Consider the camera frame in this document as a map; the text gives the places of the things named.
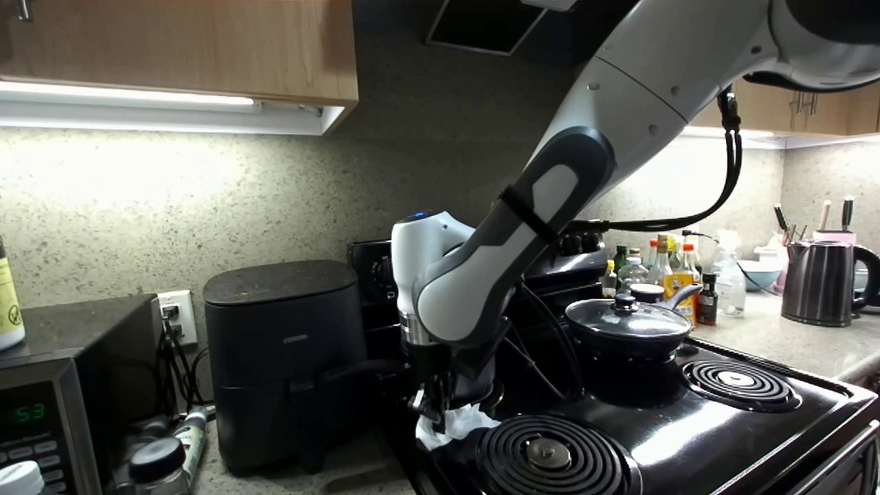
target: under-cabinet light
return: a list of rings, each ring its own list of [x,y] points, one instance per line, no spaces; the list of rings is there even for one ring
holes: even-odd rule
[[[338,105],[0,80],[0,127],[324,135],[340,112]]]
[[[230,110],[254,106],[248,97],[219,93],[177,93],[177,91],[136,91],[136,88],[92,88],[92,86],[43,86],[0,80],[2,101],[54,101],[54,105],[123,105],[123,106],[178,106],[178,110]]]

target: pot lid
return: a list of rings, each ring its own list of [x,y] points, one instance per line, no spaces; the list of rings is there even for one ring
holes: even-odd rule
[[[598,335],[672,337],[690,333],[690,321],[662,303],[635,303],[632,293],[607,300],[577,300],[566,306],[566,319]]]

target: yellow bottle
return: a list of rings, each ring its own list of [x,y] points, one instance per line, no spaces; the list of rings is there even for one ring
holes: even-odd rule
[[[679,289],[684,289],[684,286],[698,286],[698,284],[702,284],[702,278],[698,278],[698,271],[695,271],[695,253],[692,253],[692,245],[684,242],[684,245],[681,245],[681,264],[679,264],[672,275],[662,278],[662,293],[666,293],[666,300],[669,300],[669,296],[675,296]],[[679,307],[679,313],[681,313],[690,325],[698,321],[698,313],[695,313],[695,307],[698,307],[698,293],[684,296],[676,307]]]
[[[0,240],[0,350],[26,341],[26,319]]]

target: microwave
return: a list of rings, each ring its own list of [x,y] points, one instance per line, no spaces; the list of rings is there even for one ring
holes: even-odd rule
[[[153,296],[30,307],[26,330],[0,351],[0,467],[34,458],[46,491],[105,491],[156,413]]]

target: pot handle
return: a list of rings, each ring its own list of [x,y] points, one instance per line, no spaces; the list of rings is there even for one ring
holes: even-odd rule
[[[661,303],[662,307],[675,310],[681,300],[692,296],[698,286],[681,286],[672,300]]]

